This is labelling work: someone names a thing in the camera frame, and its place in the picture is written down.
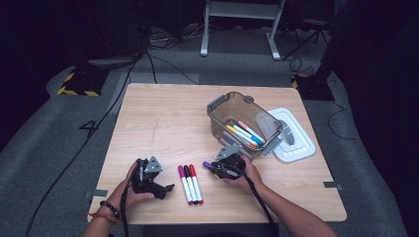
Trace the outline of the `white metal desk frame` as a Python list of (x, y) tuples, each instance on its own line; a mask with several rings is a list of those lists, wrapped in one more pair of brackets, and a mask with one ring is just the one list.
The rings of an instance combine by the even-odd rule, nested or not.
[(282, 17), (285, 2), (286, 0), (279, 0), (276, 4), (256, 4), (206, 0), (204, 11), (204, 35), (200, 55), (207, 56), (209, 54), (210, 17), (256, 19), (270, 20), (273, 22), (271, 30), (266, 33), (266, 39), (273, 59), (280, 60), (282, 57), (275, 43), (275, 35)]

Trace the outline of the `black tripod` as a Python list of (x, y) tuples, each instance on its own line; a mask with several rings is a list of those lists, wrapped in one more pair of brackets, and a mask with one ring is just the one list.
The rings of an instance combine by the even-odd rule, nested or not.
[[(312, 34), (304, 39), (300, 40), (297, 31), (312, 31)], [(308, 20), (308, 19), (302, 19), (302, 20), (294, 20), (290, 27), (287, 29), (287, 32), (294, 31), (295, 36), (297, 39), (297, 47), (295, 47), (293, 50), (291, 50), (289, 53), (284, 55), (282, 57), (282, 60), (288, 59), (290, 56), (292, 56), (295, 52), (297, 52), (301, 47), (303, 47), (305, 44), (307, 44), (311, 39), (314, 39), (314, 42), (318, 42), (318, 38), (322, 37), (325, 43), (328, 43), (328, 40), (326, 39), (325, 32), (332, 31), (333, 26), (331, 23), (327, 21), (320, 21), (320, 20)]]

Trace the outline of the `yellow marker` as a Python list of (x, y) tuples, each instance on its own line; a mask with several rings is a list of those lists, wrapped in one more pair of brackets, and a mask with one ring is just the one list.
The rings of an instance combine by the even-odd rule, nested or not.
[(227, 125), (226, 126), (228, 130), (230, 130), (233, 134), (235, 134), (236, 136), (238, 136), (239, 138), (241, 138), (243, 141), (246, 141), (248, 144), (252, 143), (255, 145), (258, 145), (258, 143), (254, 140), (252, 140), (251, 138), (247, 137), (246, 135), (244, 135), (243, 133), (239, 132), (237, 129), (235, 129), (234, 127), (232, 127), (231, 125)]

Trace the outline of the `transparent grey storage box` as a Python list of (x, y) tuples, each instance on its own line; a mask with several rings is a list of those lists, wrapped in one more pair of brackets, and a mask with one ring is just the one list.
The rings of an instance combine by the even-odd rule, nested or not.
[[(262, 154), (268, 142), (264, 139), (261, 130), (256, 124), (256, 116), (259, 113), (267, 113), (267, 111), (259, 105), (249, 103), (245, 96), (239, 92), (229, 92), (209, 103), (207, 113), (210, 118), (211, 133), (220, 143), (240, 146), (240, 152), (251, 159), (255, 159)], [(265, 140), (265, 143), (263, 145), (258, 144), (256, 149), (252, 148), (246, 141), (243, 141), (227, 129), (227, 125), (232, 127), (235, 124), (239, 125), (239, 120), (246, 123), (259, 134)]]

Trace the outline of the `pink marker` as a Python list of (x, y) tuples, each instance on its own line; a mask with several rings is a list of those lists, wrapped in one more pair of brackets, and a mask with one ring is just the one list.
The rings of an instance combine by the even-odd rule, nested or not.
[(258, 138), (262, 143), (265, 143), (265, 140), (259, 135), (257, 134), (253, 129), (251, 129), (246, 123), (244, 123), (243, 121), (239, 120), (238, 124), (244, 128), (247, 132), (249, 132), (250, 134), (254, 135), (256, 138)]

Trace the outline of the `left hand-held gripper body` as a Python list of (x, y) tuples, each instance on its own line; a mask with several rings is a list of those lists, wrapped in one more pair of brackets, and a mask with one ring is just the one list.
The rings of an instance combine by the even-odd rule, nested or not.
[(163, 194), (164, 188), (154, 182), (154, 178), (162, 171), (162, 166), (154, 156), (150, 159), (137, 159), (131, 177), (133, 190), (137, 194)]

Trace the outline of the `black marker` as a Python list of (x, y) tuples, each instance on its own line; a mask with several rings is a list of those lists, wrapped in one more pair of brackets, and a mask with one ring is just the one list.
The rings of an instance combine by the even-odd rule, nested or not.
[(191, 177), (191, 173), (189, 170), (189, 167), (187, 165), (184, 165), (184, 172), (186, 175), (186, 180), (188, 183), (188, 187), (189, 187), (189, 191), (191, 193), (191, 197), (192, 197), (192, 201), (194, 205), (197, 205), (199, 203), (197, 195), (196, 195), (196, 191), (195, 191), (195, 187), (192, 181), (192, 177)]

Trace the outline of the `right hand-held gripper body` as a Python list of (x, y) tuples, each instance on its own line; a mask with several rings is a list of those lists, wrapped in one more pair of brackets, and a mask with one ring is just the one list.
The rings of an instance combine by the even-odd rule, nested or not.
[(243, 175), (245, 170), (245, 162), (238, 154), (241, 147), (237, 145), (222, 146), (215, 157), (215, 161), (225, 162), (226, 165), (221, 167), (225, 171), (225, 175), (218, 175), (221, 179), (236, 180)]

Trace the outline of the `black slanted stand column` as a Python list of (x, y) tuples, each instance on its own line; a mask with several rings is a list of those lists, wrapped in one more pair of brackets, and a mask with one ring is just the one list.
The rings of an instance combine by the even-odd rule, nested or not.
[(330, 42), (321, 58), (321, 64), (316, 71), (316, 79), (326, 81), (339, 62), (343, 53), (343, 46), (347, 38), (346, 27), (348, 25), (348, 11), (351, 9), (351, 0), (337, 0), (338, 13), (334, 23)]

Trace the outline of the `white box lid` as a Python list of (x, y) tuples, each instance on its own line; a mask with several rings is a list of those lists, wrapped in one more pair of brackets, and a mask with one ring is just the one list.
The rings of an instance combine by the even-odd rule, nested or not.
[(315, 146), (291, 111), (285, 108), (259, 113), (256, 124), (268, 142), (263, 155), (273, 153), (283, 163), (292, 163), (314, 154)]

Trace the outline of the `person's right hand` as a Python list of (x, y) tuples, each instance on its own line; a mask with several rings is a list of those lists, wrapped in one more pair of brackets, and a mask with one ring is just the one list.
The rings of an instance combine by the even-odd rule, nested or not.
[(257, 168), (252, 164), (247, 156), (242, 156), (241, 159), (245, 162), (245, 173), (246, 176), (242, 176), (236, 180), (224, 179), (223, 181), (231, 187), (239, 188), (247, 193), (251, 193), (251, 185), (248, 180), (253, 183), (254, 188), (260, 191), (265, 188), (265, 184), (261, 178), (261, 175)]

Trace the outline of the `red marker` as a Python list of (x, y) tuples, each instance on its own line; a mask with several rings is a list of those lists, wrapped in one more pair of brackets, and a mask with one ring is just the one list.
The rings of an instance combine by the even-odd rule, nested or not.
[(195, 167), (194, 167), (193, 164), (189, 165), (189, 170), (190, 170), (192, 182), (193, 182), (193, 185), (194, 185), (196, 197), (197, 197), (197, 200), (198, 200), (198, 204), (203, 204), (204, 200), (203, 200), (201, 189), (200, 189), (200, 186), (199, 186), (196, 170), (195, 170)]

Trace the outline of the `grey round base plate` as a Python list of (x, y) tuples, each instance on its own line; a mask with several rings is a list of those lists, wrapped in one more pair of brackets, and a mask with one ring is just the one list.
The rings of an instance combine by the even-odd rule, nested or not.
[(128, 66), (135, 62), (131, 56), (116, 56), (98, 59), (89, 59), (88, 62), (98, 69), (115, 69)]

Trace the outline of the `black yellow striped base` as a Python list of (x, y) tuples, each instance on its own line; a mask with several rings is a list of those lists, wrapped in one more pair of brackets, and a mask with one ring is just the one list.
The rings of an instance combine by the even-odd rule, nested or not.
[(73, 68), (59, 87), (58, 95), (99, 97), (109, 75), (109, 70), (81, 71)]
[(296, 74), (291, 78), (291, 82), (303, 100), (334, 101), (327, 82), (317, 79), (314, 75)]

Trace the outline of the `magenta marker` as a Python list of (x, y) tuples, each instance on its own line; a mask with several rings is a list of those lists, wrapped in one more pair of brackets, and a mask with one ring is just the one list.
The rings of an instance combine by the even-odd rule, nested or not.
[(189, 189), (189, 185), (188, 185), (188, 182), (187, 182), (187, 179), (186, 179), (184, 167), (182, 165), (178, 166), (178, 172), (179, 172), (182, 184), (183, 184), (183, 189), (184, 189), (184, 193), (185, 193), (187, 202), (188, 202), (189, 205), (193, 205), (194, 201), (193, 201), (193, 198), (192, 198), (192, 195), (191, 195), (191, 192), (190, 192), (190, 189)]

